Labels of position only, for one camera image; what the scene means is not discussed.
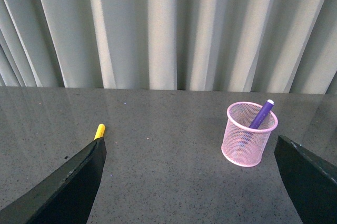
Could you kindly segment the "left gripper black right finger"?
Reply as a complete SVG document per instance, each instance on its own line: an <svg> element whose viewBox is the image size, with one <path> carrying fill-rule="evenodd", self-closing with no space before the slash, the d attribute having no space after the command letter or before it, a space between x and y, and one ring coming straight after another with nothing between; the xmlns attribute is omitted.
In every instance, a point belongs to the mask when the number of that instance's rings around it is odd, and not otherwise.
<svg viewBox="0 0 337 224"><path fill-rule="evenodd" d="M283 135L274 155L302 222L336 223L336 166Z"/></svg>

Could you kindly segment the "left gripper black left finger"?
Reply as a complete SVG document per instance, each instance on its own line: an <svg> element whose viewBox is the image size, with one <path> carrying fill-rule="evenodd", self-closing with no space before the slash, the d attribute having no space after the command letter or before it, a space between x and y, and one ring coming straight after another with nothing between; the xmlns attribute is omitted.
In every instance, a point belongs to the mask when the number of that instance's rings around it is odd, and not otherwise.
<svg viewBox="0 0 337 224"><path fill-rule="evenodd" d="M101 184L106 146L96 139L1 210L1 223L87 223Z"/></svg>

